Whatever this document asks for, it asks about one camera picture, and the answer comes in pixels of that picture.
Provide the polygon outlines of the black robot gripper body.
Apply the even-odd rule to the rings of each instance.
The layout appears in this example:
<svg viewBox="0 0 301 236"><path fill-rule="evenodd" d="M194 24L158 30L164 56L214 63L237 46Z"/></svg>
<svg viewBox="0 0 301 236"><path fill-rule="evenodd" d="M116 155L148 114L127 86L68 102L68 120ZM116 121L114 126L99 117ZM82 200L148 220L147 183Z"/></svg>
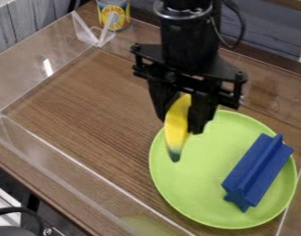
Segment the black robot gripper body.
<svg viewBox="0 0 301 236"><path fill-rule="evenodd" d="M237 109L241 105L247 74L219 55L198 70L187 71L170 66L160 55L159 44L134 44L134 75L148 81L171 84L179 92L211 94L217 104Z"/></svg>

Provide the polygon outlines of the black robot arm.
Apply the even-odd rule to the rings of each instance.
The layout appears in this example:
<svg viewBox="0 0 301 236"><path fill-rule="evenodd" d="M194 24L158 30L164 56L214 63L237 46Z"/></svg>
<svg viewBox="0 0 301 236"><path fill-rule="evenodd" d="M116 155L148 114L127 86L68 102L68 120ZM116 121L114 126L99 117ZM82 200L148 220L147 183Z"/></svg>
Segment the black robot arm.
<svg viewBox="0 0 301 236"><path fill-rule="evenodd" d="M219 55L226 43L221 36L221 8L238 12L230 0L155 0L160 20L160 42L134 44L134 75L147 80L156 116L182 93L190 95L186 129L203 132L219 105L238 108L247 73Z"/></svg>

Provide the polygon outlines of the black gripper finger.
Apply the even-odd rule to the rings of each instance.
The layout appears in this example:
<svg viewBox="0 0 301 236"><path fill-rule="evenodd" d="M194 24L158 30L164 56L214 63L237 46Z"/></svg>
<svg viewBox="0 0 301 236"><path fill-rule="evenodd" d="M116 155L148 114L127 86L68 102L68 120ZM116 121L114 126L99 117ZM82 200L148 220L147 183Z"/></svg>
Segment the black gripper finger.
<svg viewBox="0 0 301 236"><path fill-rule="evenodd" d="M158 119L166 119L166 113L175 100L181 97L181 92L167 83L148 81L150 98Z"/></svg>
<svg viewBox="0 0 301 236"><path fill-rule="evenodd" d="M214 118L215 110L215 97L209 93L197 91L191 95L191 103L187 114L187 131L193 135L199 135L203 132L206 123L209 123Z"/></svg>

